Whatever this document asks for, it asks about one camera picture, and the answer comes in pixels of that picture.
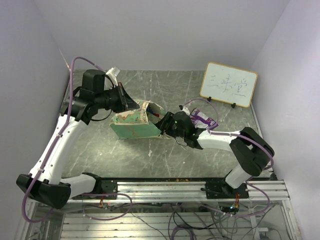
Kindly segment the green printed paper bag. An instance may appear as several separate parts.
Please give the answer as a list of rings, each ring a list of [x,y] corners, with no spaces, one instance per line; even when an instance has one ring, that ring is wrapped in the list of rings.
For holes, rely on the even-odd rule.
[[[120,139],[162,138],[154,123],[166,114],[164,108],[150,100],[137,99],[135,102],[139,109],[115,114],[110,120],[111,129]]]

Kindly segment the purple Fox's candy packet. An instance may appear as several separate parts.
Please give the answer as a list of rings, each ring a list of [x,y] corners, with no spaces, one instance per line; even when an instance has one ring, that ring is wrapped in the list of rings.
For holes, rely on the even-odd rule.
[[[194,108],[190,112],[189,116],[190,116],[191,122],[196,128],[213,130],[218,126],[218,123],[215,120],[213,120],[211,117],[204,114],[198,108]]]

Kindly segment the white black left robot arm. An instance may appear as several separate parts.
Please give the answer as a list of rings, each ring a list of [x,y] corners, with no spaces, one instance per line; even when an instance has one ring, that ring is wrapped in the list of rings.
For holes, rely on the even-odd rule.
[[[30,199],[61,209],[70,198],[86,194],[96,199],[101,195],[100,176],[84,172],[63,178],[62,173],[74,144],[99,110],[118,114],[140,107],[117,81],[119,72],[112,67],[107,72],[88,69],[83,73],[81,86],[62,105],[54,133],[40,159],[28,174],[20,174],[16,180]]]

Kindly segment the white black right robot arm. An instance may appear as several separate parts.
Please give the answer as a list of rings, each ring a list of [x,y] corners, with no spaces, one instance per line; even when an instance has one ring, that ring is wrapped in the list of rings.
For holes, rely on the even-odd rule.
[[[182,138],[190,148],[217,149],[233,153],[237,166],[224,177],[220,190],[214,192],[221,193],[226,198],[233,197],[245,181],[258,177],[274,162],[273,148],[251,127],[232,132],[212,131],[196,127],[183,111],[167,112],[155,126],[162,134]]]

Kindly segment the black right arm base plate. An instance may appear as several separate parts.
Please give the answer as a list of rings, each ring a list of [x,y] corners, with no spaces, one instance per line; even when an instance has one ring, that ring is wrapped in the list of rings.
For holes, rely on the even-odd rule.
[[[204,187],[200,188],[205,192],[207,199],[248,199],[249,192],[247,185],[242,183],[238,188],[233,189],[222,178],[213,178],[205,182]]]

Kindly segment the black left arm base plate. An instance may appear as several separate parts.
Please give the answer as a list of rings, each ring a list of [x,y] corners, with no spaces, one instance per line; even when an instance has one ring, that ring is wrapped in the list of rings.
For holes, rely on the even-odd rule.
[[[117,196],[115,195],[118,192],[118,185],[114,180],[102,179],[98,183],[93,191],[88,193],[83,193],[80,195],[82,198],[88,199],[106,199],[106,200],[115,200]]]

